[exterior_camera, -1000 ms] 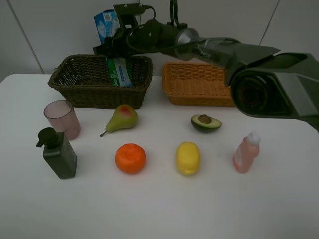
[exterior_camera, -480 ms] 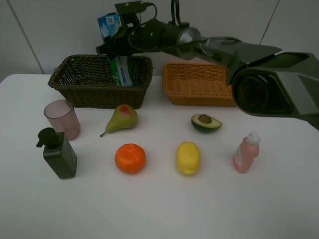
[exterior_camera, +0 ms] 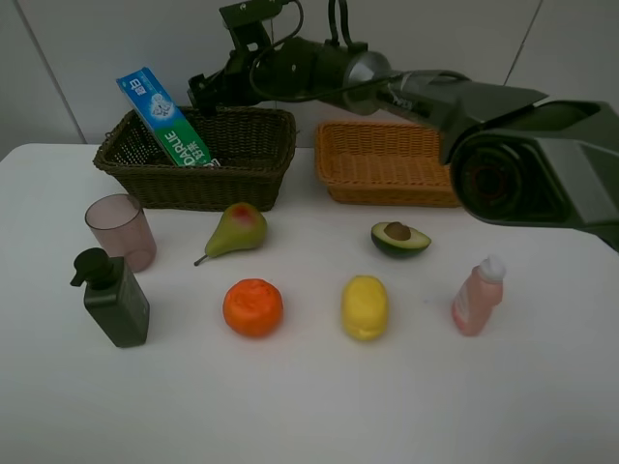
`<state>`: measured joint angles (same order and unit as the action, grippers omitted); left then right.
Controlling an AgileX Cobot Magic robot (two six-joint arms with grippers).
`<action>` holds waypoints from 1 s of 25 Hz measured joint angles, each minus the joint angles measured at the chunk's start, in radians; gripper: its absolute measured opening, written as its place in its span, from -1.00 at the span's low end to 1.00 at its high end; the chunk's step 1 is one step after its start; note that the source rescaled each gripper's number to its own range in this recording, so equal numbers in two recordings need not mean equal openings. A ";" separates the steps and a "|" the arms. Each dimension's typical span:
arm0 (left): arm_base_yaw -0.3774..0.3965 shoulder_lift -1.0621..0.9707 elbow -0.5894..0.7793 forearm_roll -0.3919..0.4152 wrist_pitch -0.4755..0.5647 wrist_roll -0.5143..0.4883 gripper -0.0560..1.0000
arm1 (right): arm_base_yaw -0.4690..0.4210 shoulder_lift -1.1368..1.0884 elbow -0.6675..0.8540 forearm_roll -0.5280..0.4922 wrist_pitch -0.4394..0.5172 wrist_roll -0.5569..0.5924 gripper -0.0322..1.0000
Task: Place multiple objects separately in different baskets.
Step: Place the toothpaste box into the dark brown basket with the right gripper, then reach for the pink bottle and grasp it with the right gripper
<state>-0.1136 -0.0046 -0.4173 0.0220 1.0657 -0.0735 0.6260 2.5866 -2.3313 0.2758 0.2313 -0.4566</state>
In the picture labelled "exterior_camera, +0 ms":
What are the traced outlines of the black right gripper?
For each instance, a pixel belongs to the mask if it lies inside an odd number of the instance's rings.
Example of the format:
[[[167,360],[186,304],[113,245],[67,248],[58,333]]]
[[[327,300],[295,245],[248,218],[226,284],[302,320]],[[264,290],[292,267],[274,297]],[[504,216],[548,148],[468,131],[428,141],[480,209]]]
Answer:
[[[188,81],[188,96],[204,117],[215,117],[225,109],[222,104],[350,104],[368,97],[368,80],[352,76],[352,68],[368,51],[368,45],[352,41],[347,3],[328,3],[330,36],[324,42],[314,42],[300,36],[305,15],[302,4],[295,1],[297,25],[291,33],[273,41],[263,22],[279,15],[287,4],[243,1],[220,8],[234,49],[221,71],[201,73]]]

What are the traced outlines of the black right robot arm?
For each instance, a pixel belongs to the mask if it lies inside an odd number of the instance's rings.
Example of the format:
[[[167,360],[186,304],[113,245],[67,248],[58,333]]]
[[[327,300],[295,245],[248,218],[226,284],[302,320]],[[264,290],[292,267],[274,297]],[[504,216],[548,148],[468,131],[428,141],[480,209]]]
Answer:
[[[323,42],[272,41],[281,1],[222,7],[234,47],[225,66],[189,81],[192,105],[324,102],[358,115],[384,110],[439,133],[457,199],[494,225],[574,229],[618,245],[618,116],[603,101],[550,101],[536,90],[448,70],[393,69],[350,37],[348,8],[328,5]]]

